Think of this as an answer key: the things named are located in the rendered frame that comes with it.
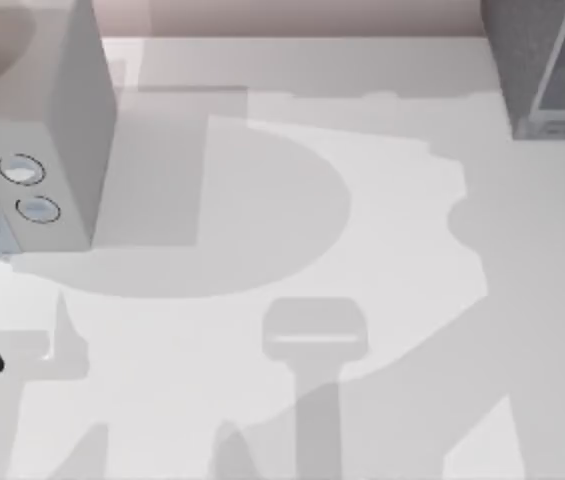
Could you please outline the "small microwave knob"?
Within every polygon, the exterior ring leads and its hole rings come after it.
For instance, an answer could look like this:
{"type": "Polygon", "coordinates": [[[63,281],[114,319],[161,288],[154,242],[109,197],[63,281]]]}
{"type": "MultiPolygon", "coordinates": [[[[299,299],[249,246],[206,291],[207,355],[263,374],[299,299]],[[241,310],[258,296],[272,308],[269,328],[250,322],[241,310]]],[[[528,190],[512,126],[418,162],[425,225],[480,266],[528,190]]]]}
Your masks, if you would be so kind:
{"type": "Polygon", "coordinates": [[[22,218],[36,224],[51,224],[61,217],[60,206],[46,196],[19,199],[15,208],[22,218]]]}

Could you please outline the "large microwave knob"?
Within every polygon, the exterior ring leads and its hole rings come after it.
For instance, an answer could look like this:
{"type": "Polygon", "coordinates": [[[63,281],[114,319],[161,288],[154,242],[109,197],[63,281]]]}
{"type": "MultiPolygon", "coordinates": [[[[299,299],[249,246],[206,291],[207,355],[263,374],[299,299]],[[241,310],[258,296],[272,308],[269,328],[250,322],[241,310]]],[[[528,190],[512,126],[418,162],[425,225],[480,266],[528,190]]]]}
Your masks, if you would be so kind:
{"type": "Polygon", "coordinates": [[[33,186],[46,178],[46,169],[36,158],[16,153],[0,158],[0,175],[13,184],[33,186]]]}

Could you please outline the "pale microwave oven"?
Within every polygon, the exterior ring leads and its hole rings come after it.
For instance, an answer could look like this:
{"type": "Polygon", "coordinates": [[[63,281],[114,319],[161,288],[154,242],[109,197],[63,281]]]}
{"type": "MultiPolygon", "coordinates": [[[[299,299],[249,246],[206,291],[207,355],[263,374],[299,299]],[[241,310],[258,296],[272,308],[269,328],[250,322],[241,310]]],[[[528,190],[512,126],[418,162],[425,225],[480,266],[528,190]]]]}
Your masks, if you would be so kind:
{"type": "Polygon", "coordinates": [[[0,258],[91,247],[117,120],[93,0],[0,0],[0,158],[30,155],[46,169],[33,186],[0,175],[0,258]],[[15,202],[46,196],[51,224],[15,202]]]}

